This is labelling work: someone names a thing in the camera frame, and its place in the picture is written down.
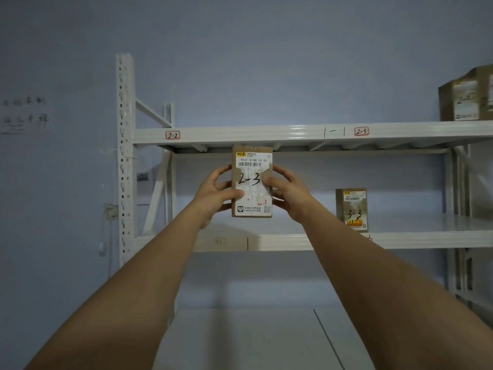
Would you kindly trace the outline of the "small cardboard parcel, orange-striped label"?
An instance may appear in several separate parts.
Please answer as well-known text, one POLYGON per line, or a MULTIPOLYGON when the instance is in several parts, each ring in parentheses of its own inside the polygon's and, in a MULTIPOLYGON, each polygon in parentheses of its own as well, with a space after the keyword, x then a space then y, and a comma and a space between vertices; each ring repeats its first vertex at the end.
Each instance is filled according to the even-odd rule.
POLYGON ((367 189, 338 188, 335 195, 336 217, 353 230, 368 233, 367 189))

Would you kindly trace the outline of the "person's right hand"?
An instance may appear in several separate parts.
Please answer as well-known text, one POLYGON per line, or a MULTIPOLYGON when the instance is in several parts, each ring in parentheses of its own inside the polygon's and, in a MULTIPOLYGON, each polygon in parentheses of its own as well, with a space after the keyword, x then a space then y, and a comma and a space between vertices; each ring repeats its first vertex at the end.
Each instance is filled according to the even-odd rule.
POLYGON ((290 170, 273 165, 273 171, 283 176, 283 179, 279 179, 286 181, 285 189, 271 187, 273 204, 285 210, 294 221, 303 224, 310 212, 318 206, 318 201, 309 192, 305 183, 290 170))

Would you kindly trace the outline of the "person's left hand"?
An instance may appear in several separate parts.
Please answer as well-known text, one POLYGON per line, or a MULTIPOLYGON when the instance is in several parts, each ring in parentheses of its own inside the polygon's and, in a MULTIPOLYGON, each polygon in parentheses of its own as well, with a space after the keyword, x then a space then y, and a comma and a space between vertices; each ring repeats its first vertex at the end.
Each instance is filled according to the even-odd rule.
POLYGON ((194 199, 191 201, 189 206, 192 208, 192 213, 199 220, 200 229, 206 228, 216 213, 232 208, 232 204, 235 201, 220 201, 220 191, 234 189, 232 188, 231 180, 217 181, 222 174, 230 171, 231 168, 231 165, 226 165, 213 170, 201 183, 194 199))

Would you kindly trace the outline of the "person's left forearm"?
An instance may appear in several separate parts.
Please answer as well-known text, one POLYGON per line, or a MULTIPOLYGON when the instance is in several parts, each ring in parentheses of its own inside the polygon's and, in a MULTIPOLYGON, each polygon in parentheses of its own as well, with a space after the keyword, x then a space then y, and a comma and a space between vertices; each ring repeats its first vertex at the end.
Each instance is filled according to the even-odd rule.
POLYGON ((198 232, 211 218, 184 209, 61 325, 25 370, 150 370, 198 232))

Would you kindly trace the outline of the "large taped cardboard parcel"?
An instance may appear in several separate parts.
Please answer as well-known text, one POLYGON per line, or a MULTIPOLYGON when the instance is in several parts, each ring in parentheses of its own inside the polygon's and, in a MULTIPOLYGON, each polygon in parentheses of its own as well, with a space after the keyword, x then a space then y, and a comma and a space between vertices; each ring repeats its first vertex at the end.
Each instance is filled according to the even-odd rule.
POLYGON ((493 63, 438 88, 440 120, 493 120, 493 63))

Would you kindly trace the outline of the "small cardboard parcel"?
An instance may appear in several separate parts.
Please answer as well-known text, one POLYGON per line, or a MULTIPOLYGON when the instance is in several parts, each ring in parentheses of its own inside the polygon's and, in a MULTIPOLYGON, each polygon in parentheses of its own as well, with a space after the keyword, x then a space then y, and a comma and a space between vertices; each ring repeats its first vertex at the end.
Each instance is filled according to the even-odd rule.
POLYGON ((232 217, 271 218, 273 188, 263 182, 273 173, 273 149, 234 146, 231 163, 232 188, 244 195, 232 202, 232 217))
POLYGON ((353 230, 368 233, 367 189, 338 188, 335 195, 336 217, 353 230))

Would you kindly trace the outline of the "white metal shelving rack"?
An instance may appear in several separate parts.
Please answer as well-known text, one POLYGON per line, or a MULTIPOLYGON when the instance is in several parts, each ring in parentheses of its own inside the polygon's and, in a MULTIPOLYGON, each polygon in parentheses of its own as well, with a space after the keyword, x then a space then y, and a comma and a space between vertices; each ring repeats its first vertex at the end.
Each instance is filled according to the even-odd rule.
POLYGON ((493 120, 459 122, 404 122, 369 124, 369 136, 354 136, 356 125, 295 125, 175 128, 174 104, 165 104, 160 116, 135 94, 134 63, 130 54, 116 55, 118 114, 119 252, 123 266, 155 237, 154 224, 161 200, 165 224, 177 215, 176 163, 181 157, 226 155, 234 146, 272 147, 286 156, 446 155, 446 198, 441 217, 430 230, 424 220, 410 220, 404 232, 369 231, 364 236, 387 249, 447 249, 447 287, 487 323, 493 323, 493 297, 473 290, 473 257, 468 250, 493 249, 493 222, 473 217, 467 181, 475 176, 488 189, 485 176, 473 161, 469 146, 493 141, 493 120), (165 131, 178 130, 180 140, 166 140, 165 131), (138 149, 163 149, 143 233, 137 230, 138 149))

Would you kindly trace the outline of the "person's right forearm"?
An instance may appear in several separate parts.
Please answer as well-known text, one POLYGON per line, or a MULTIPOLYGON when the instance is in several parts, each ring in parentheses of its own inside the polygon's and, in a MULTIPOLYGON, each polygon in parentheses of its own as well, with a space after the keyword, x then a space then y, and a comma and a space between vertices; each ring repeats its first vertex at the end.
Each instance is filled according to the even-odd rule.
POLYGON ((297 218, 376 370, 493 370, 493 330, 317 201, 297 218))

